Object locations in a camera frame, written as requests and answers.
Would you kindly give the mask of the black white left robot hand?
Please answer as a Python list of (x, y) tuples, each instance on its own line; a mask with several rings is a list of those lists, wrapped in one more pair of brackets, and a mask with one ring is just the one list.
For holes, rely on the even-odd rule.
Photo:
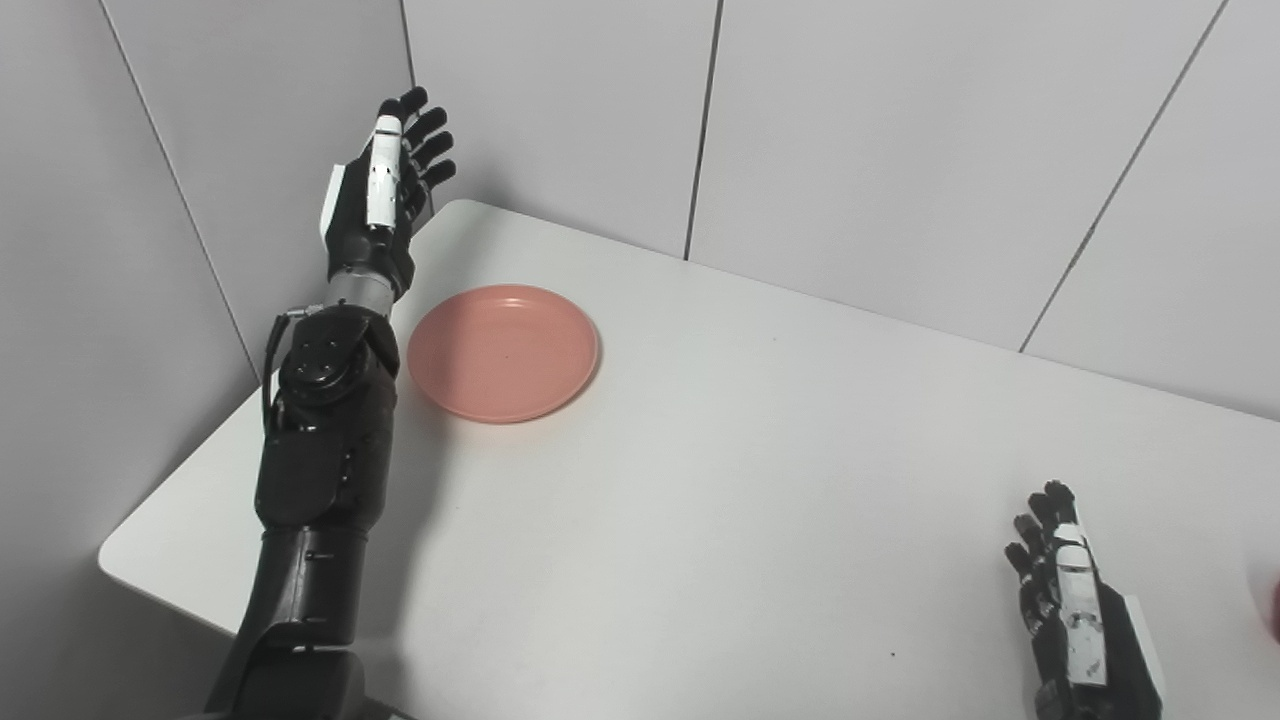
[(333, 167), (319, 220), (328, 279), (379, 275), (393, 299), (411, 287), (411, 240), (434, 213), (434, 190), (457, 172), (447, 122), (445, 109), (413, 86), (383, 101), (360, 154)]

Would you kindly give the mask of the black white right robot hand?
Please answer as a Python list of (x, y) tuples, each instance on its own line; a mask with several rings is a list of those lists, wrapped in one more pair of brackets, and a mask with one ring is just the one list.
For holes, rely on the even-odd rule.
[(1039, 684), (1038, 719), (1161, 719), (1164, 676), (1134, 596), (1101, 575), (1069, 486), (1050, 480), (1014, 518), (1004, 556)]

